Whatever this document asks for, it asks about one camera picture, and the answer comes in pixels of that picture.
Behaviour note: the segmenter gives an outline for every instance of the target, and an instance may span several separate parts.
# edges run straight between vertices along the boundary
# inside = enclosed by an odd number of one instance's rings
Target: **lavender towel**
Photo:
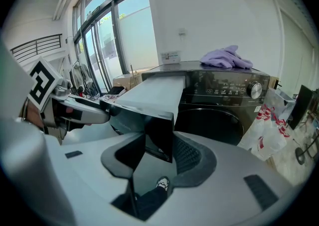
[[[237,45],[231,45],[223,49],[217,49],[204,55],[200,62],[220,68],[243,68],[251,69],[253,63],[242,59],[237,53]]]

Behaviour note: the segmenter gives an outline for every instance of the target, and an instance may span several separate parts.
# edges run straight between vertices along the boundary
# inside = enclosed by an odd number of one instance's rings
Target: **washing machine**
[[[263,105],[270,76],[256,69],[217,68],[199,61],[161,65],[142,80],[184,76],[175,130],[237,145]]]

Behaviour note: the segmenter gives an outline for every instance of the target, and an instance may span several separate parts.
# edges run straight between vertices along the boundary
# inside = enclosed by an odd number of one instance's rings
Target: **white label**
[[[261,106],[257,106],[257,107],[255,108],[255,111],[254,111],[254,112],[255,112],[255,113],[256,113],[256,112],[259,112],[260,108],[261,108]]]

